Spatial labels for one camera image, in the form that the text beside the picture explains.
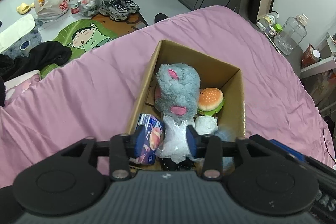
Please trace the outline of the grey sneaker right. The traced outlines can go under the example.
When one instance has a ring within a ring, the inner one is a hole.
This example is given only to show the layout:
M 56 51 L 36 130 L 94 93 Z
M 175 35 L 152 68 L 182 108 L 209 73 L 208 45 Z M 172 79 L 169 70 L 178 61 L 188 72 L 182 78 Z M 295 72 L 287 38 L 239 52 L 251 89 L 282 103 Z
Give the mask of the grey sneaker right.
M 118 0 L 122 7 L 129 11 L 130 14 L 135 14 L 139 12 L 139 6 L 132 0 Z

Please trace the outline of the clear plastic trash bag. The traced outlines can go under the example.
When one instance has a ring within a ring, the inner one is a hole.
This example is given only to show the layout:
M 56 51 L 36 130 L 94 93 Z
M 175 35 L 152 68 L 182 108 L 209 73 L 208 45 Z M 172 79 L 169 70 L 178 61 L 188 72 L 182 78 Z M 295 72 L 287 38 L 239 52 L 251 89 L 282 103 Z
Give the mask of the clear plastic trash bag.
M 91 17 L 98 14 L 101 0 L 81 0 L 80 14 L 85 17 Z

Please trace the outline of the grey sneaker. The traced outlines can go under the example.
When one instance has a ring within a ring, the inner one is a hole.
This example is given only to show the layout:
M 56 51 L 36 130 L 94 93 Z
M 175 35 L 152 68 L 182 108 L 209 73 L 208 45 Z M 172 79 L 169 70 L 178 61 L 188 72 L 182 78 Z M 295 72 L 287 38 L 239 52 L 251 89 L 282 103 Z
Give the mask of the grey sneaker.
M 108 16 L 114 21 L 127 20 L 130 15 L 129 11 L 126 10 L 118 0 L 102 0 L 99 12 L 101 15 Z
M 135 14 L 139 12 L 139 6 L 132 0 L 118 0 L 122 7 L 129 11 L 130 14 Z

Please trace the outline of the blue printed snack packet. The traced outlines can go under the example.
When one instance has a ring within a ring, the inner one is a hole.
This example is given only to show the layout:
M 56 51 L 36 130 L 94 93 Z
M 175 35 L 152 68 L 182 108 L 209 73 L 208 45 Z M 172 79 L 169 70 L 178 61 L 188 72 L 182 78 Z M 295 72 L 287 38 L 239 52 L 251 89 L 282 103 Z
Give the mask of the blue printed snack packet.
M 153 165 L 156 159 L 155 152 L 164 136 L 164 125 L 155 116 L 142 113 L 139 116 L 136 129 L 140 126 L 145 128 L 142 150 L 139 157 L 130 158 L 130 161 L 140 165 Z

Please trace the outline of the hamburger plush toy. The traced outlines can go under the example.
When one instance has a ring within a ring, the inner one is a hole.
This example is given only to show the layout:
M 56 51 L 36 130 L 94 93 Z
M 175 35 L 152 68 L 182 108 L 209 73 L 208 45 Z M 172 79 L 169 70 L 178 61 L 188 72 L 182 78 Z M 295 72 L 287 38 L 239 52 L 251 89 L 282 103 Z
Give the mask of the hamburger plush toy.
M 205 88 L 200 91 L 198 100 L 198 114 L 214 116 L 224 106 L 224 95 L 220 89 Z

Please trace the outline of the white plastic shopping bag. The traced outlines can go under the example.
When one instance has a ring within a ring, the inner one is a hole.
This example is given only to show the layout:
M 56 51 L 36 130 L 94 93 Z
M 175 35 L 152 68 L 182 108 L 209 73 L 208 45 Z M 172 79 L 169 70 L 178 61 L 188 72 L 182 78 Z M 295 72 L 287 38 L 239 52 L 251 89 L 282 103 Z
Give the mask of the white plastic shopping bag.
M 39 20 L 53 21 L 65 14 L 70 0 L 34 0 L 35 13 Z

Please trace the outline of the yellow slipper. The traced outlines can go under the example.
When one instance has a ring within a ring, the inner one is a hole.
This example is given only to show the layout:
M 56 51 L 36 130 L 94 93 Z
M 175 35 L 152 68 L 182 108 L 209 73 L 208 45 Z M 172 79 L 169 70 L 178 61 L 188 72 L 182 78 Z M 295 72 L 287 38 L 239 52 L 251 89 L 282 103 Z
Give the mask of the yellow slipper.
M 25 2 L 21 3 L 16 9 L 17 13 L 19 13 L 20 15 L 25 15 L 30 10 L 31 10 L 31 6 L 26 4 Z

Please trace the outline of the red label water bottle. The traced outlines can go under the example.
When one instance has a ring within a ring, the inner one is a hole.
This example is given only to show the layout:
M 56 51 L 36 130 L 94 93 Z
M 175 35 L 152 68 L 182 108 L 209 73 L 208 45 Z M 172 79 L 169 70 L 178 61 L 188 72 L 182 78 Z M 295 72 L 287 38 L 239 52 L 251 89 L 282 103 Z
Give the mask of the red label water bottle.
M 70 10 L 72 14 L 77 14 L 79 12 L 78 0 L 70 0 Z

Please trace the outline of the white desk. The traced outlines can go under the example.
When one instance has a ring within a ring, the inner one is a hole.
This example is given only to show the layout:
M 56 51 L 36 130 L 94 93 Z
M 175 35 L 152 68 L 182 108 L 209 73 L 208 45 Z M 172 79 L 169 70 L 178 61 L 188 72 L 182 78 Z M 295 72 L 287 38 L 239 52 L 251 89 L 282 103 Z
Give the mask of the white desk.
M 323 58 L 321 61 L 316 62 L 308 67 L 301 69 L 300 79 L 305 79 L 320 73 L 324 73 L 335 69 L 335 42 L 331 36 L 325 39 L 326 47 L 330 52 L 330 56 Z

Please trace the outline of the large clear glass jar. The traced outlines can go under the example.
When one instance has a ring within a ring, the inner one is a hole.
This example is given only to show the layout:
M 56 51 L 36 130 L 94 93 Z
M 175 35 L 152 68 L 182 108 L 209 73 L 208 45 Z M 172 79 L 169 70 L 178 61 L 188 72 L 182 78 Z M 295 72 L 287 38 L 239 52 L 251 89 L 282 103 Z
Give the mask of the large clear glass jar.
M 307 35 L 308 17 L 305 14 L 290 16 L 281 31 L 274 37 L 276 47 L 285 55 L 290 55 Z

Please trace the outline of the green cartoon floor mat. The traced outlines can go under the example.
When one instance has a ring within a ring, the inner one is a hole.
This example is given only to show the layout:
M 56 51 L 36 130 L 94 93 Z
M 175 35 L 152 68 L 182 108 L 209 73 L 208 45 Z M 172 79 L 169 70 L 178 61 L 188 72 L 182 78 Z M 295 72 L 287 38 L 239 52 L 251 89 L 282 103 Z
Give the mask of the green cartoon floor mat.
M 63 28 L 54 41 L 69 47 L 72 55 L 67 62 L 117 38 L 117 34 L 92 19 L 80 19 Z

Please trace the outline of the black clothing pile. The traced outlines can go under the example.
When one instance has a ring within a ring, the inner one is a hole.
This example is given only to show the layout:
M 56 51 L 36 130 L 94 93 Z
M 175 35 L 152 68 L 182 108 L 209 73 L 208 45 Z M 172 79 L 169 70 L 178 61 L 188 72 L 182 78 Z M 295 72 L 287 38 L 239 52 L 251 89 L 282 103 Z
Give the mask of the black clothing pile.
M 30 50 L 28 56 L 12 59 L 8 55 L 1 54 L 1 77 L 4 81 L 9 81 L 30 71 L 40 71 L 51 64 L 62 66 L 71 56 L 70 47 L 57 41 L 39 44 Z

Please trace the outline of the clear plastic bead bag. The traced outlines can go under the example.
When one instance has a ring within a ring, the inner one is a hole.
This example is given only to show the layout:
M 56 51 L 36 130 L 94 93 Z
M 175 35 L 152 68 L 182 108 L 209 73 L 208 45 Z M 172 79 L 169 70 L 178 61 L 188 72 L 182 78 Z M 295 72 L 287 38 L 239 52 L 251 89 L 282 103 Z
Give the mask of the clear plastic bead bag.
M 195 126 L 194 119 L 191 118 L 178 123 L 173 117 L 165 114 L 163 114 L 162 119 L 164 137 L 155 154 L 161 159 L 170 159 L 175 164 L 179 164 L 191 156 L 187 144 L 186 130 L 188 125 Z

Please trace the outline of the grey pink plush toy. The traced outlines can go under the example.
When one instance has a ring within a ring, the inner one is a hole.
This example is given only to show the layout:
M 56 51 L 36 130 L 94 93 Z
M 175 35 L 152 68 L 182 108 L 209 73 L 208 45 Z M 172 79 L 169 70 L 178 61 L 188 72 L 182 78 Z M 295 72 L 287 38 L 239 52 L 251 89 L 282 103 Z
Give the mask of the grey pink plush toy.
M 154 107 L 177 122 L 191 119 L 198 109 L 201 79 L 184 63 L 162 64 L 156 74 Z

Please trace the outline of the brown door mat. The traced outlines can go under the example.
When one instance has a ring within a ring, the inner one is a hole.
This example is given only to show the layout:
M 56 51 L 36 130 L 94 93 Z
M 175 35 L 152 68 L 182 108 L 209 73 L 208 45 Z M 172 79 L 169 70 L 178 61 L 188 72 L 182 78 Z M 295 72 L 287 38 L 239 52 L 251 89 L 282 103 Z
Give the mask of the brown door mat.
M 110 29 L 118 34 L 140 30 L 148 26 L 146 20 L 143 18 L 140 12 L 131 14 L 126 20 L 122 21 L 115 21 L 110 17 L 101 14 L 92 16 L 91 19 L 100 22 L 105 28 Z

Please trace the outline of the grey sneaker left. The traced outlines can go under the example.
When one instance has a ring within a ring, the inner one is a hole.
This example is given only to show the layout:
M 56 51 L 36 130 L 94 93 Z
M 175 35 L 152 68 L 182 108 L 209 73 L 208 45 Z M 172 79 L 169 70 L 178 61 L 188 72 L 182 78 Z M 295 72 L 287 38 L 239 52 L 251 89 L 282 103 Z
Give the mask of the grey sneaker left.
M 114 21 L 127 20 L 130 15 L 129 11 L 126 10 L 118 0 L 102 0 L 99 12 L 101 15 L 108 16 Z

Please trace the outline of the white soft ball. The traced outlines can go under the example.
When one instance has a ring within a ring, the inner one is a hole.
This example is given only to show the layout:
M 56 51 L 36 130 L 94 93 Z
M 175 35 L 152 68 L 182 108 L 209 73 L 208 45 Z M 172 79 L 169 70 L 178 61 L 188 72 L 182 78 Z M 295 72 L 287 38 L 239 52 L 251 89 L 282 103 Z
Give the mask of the white soft ball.
M 198 116 L 195 119 L 195 130 L 199 135 L 213 134 L 218 130 L 217 119 L 207 115 Z

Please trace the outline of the blue fuzzy patch toy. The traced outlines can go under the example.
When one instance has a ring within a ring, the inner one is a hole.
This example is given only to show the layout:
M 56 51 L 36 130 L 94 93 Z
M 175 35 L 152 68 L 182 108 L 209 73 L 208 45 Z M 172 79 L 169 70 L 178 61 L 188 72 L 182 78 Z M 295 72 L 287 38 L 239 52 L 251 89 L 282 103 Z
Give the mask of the blue fuzzy patch toy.
M 219 137 L 222 141 L 229 141 L 229 142 L 234 141 L 233 135 L 224 128 L 218 128 L 218 130 L 214 132 L 214 135 Z M 224 171 L 227 171 L 234 166 L 233 157 L 223 157 L 222 160 Z

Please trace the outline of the cardboard box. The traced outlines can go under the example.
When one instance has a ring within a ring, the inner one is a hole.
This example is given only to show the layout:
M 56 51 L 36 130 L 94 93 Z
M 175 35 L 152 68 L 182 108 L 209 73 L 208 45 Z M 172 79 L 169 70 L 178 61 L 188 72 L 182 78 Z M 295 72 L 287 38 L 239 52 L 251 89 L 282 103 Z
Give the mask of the cardboard box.
M 154 107 L 156 74 L 162 64 L 184 63 L 193 67 L 201 79 L 200 91 L 205 88 L 220 89 L 224 106 L 215 115 L 219 128 L 228 130 L 236 139 L 245 135 L 245 104 L 242 71 L 228 63 L 170 40 L 157 44 L 142 77 L 141 91 L 131 112 L 126 133 L 132 134 L 142 113 L 162 120 Z

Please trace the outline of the pink bed sheet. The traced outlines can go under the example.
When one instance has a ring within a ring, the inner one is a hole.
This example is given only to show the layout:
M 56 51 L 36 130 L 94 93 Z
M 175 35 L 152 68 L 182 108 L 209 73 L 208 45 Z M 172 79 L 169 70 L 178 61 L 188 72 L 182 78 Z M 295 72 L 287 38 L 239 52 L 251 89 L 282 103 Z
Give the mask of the pink bed sheet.
M 1 186 L 88 136 L 126 133 L 147 64 L 170 40 L 242 71 L 245 135 L 259 134 L 335 167 L 326 122 L 287 59 L 236 12 L 177 15 L 85 53 L 1 109 Z

